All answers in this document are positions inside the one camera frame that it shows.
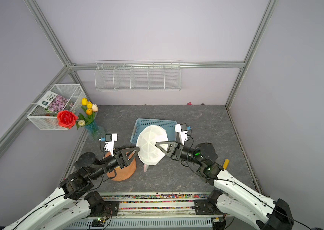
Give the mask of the orange mesh laundry bag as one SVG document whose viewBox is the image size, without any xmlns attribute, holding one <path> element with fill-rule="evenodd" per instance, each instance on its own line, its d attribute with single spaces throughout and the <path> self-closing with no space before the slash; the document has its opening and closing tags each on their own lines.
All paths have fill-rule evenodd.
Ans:
<svg viewBox="0 0 324 230">
<path fill-rule="evenodd" d="M 130 178 L 134 172 L 137 169 L 137 164 L 136 164 L 136 160 L 134 159 L 131 162 L 131 165 L 124 167 L 124 168 L 120 168 L 117 167 L 114 171 L 112 172 L 107 172 L 106 175 L 111 178 L 112 181 L 124 181 L 128 178 Z"/>
</svg>

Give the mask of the white mesh laundry bag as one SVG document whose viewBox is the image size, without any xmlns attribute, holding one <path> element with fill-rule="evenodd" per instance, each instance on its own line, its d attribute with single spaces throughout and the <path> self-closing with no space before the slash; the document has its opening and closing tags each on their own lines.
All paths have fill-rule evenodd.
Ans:
<svg viewBox="0 0 324 230">
<path fill-rule="evenodd" d="M 140 148 L 139 159 L 143 162 L 143 171 L 157 165 L 165 156 L 156 146 L 156 142 L 168 141 L 167 132 L 160 126 L 148 126 L 139 134 L 136 146 Z"/>
</svg>

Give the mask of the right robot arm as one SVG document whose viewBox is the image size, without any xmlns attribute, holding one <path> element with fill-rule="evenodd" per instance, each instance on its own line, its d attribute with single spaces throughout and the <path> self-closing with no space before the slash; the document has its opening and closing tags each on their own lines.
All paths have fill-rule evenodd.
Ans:
<svg viewBox="0 0 324 230">
<path fill-rule="evenodd" d="M 216 162 L 218 155 L 211 143 L 201 143 L 195 149 L 176 141 L 156 142 L 155 146 L 172 160 L 184 160 L 199 166 L 195 174 L 212 185 L 212 205 L 257 230 L 291 230 L 297 220 L 282 199 L 274 201 L 232 176 Z"/>
</svg>

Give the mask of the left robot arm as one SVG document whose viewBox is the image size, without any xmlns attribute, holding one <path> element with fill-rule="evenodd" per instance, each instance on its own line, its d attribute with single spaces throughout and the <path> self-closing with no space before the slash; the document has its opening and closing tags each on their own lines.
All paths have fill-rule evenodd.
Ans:
<svg viewBox="0 0 324 230">
<path fill-rule="evenodd" d="M 93 181 L 103 180 L 107 172 L 129 166 L 138 155 L 138 147 L 116 148 L 114 154 L 99 159 L 94 153 L 82 154 L 75 172 L 64 179 L 44 201 L 26 215 L 0 230 L 62 230 L 72 222 L 100 216 L 107 208 Z"/>
</svg>

